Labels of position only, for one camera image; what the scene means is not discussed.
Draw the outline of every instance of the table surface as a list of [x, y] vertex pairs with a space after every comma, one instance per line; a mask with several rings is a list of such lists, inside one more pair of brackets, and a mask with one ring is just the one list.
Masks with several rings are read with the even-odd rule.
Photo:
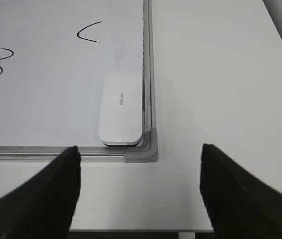
[[[72, 229], [211, 230], [212, 143], [282, 192], [282, 41], [261, 0], [153, 0], [157, 163], [82, 162]], [[46, 162], [0, 162], [0, 196]]]

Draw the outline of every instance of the whiteboard eraser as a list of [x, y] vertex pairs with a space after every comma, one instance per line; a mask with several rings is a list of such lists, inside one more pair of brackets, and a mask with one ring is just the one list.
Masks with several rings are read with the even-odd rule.
[[99, 137], [105, 145], [136, 145], [142, 138], [142, 74], [112, 73], [104, 81]]

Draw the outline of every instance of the whiteboard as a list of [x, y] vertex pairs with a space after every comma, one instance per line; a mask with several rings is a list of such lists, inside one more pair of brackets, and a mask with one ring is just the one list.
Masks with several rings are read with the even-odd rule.
[[142, 69], [143, 0], [0, 0], [0, 146], [104, 146], [104, 77]]

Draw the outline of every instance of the gray corner cap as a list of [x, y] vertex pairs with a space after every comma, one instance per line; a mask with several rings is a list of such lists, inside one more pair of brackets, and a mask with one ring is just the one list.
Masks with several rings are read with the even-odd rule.
[[157, 162], [159, 157], [156, 128], [144, 134], [144, 144], [140, 147], [131, 147], [125, 153], [125, 163]]

